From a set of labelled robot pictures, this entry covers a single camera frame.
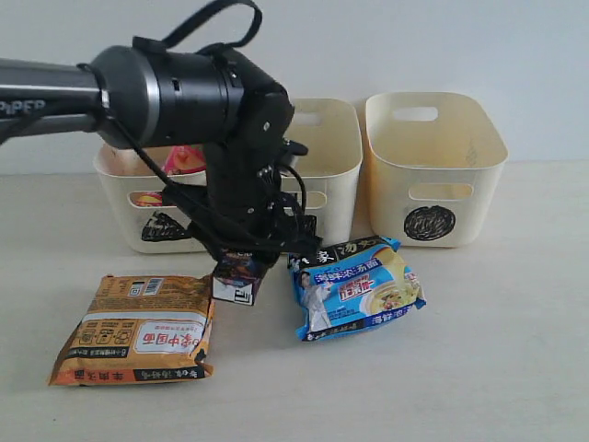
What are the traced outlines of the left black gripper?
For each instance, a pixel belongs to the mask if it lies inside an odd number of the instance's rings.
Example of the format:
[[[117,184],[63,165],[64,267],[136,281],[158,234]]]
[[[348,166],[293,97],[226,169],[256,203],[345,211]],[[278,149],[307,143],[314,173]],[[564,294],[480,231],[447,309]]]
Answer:
[[[251,254],[262,262],[274,262],[283,253],[312,255],[322,238],[316,218],[306,213],[307,198],[282,190],[283,177],[294,178],[292,169],[261,169],[253,180],[219,186],[210,180],[188,187],[188,231],[216,261],[231,252]]]

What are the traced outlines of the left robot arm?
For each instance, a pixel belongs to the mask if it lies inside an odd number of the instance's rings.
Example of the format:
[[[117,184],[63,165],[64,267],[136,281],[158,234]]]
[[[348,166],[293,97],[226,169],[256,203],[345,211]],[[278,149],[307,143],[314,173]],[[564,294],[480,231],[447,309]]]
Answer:
[[[86,132],[131,149],[215,259],[318,251],[306,199],[281,188],[307,152],[286,137],[294,114],[284,87],[224,44],[178,53],[135,38],[88,64],[1,63],[3,141]]]

